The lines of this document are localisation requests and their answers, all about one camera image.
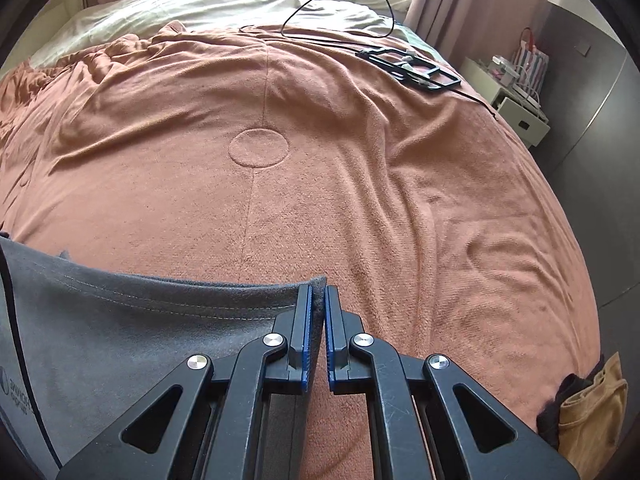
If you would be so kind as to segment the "grey t-shirt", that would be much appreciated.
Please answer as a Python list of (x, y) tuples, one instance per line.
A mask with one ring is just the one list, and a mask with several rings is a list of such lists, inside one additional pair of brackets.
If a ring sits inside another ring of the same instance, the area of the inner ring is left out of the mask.
[(2, 477), (54, 478), (189, 356), (268, 333), (297, 289), (108, 273), (2, 240)]

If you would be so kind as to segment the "terracotta bed blanket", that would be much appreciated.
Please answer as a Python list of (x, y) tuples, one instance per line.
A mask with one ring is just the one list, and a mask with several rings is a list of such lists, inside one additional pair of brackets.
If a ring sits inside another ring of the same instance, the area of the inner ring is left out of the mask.
[(1, 227), (108, 273), (333, 283), (528, 424), (600, 356), (582, 252), (503, 120), (269, 29), (174, 23), (9, 72)]

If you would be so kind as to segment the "tan folded garment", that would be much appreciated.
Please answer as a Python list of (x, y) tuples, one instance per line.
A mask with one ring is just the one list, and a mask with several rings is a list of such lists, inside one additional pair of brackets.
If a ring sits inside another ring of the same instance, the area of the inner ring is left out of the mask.
[(586, 377), (567, 375), (536, 417), (539, 437), (593, 479), (616, 451), (626, 414), (628, 384), (620, 355), (601, 358)]

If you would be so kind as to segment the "white bedside drawer cabinet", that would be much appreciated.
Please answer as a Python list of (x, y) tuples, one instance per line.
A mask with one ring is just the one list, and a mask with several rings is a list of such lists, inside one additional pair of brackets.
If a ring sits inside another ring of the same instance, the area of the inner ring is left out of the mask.
[(550, 131), (549, 119), (514, 87), (500, 84), (485, 66), (469, 58), (462, 62), (460, 74), (508, 123), (526, 148), (544, 140)]

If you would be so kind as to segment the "striped paper bag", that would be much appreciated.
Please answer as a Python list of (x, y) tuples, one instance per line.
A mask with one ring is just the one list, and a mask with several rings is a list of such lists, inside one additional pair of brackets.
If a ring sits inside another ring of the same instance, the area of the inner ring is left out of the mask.
[(518, 50), (513, 55), (512, 65), (516, 71), (515, 84), (538, 101), (549, 57), (538, 49), (533, 31), (529, 27), (525, 27), (518, 38)]

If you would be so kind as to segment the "dark grey wardrobe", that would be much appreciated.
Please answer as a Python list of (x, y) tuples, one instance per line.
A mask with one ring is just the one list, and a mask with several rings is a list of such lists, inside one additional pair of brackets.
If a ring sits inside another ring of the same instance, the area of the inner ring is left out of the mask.
[(550, 6), (537, 44), (550, 58), (536, 162), (584, 253), (597, 303), (639, 283), (639, 71), (627, 50)]

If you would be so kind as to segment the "pink curtain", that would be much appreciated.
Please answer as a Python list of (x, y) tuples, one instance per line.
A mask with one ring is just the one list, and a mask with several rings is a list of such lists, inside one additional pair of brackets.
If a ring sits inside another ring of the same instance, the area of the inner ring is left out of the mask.
[(405, 25), (451, 65), (506, 58), (523, 29), (537, 29), (547, 0), (412, 0)]

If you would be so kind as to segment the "cream bed sheet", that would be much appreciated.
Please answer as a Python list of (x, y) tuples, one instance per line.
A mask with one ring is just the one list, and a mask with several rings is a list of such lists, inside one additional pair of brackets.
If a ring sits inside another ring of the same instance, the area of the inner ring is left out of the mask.
[(306, 29), (390, 34), (413, 46), (414, 32), (361, 4), (334, 0), (119, 0), (82, 10), (29, 55), (32, 66), (52, 66), (65, 55), (127, 34), (148, 39), (178, 21), (189, 32), (282, 24)]

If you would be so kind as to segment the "black metal frame rack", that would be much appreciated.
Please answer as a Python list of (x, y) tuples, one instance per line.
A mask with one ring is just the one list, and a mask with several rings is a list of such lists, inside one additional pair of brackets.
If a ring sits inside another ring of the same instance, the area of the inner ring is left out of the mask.
[(461, 84), (458, 75), (448, 72), (434, 61), (396, 48), (359, 50), (356, 55), (384, 70), (401, 84), (416, 90), (450, 90)]

